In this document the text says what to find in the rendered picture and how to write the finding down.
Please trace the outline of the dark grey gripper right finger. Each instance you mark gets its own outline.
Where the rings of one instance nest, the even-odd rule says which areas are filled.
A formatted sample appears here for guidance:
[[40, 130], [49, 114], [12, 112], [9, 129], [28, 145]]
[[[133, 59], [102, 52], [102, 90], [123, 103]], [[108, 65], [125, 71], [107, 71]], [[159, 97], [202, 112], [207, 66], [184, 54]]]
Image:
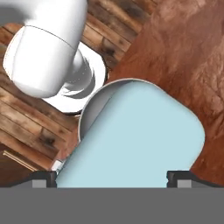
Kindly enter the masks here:
[[223, 185], [200, 179], [190, 171], [168, 171], [166, 177], [168, 188], [223, 188]]

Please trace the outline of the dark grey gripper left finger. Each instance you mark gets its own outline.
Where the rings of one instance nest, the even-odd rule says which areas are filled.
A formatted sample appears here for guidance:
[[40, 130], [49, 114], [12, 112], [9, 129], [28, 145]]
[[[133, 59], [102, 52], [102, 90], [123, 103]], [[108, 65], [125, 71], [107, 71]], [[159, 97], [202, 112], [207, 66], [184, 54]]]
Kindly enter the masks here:
[[19, 180], [11, 187], [56, 188], [56, 171], [34, 171], [27, 178]]

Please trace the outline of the white round pedestal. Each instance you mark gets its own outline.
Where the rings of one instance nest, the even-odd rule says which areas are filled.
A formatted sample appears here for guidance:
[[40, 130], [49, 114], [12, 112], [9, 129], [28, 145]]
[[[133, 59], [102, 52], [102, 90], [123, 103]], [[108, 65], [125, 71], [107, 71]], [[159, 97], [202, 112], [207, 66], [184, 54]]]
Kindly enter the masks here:
[[20, 23], [3, 68], [24, 94], [82, 111], [106, 80], [102, 56], [81, 42], [88, 0], [0, 0], [0, 25]]

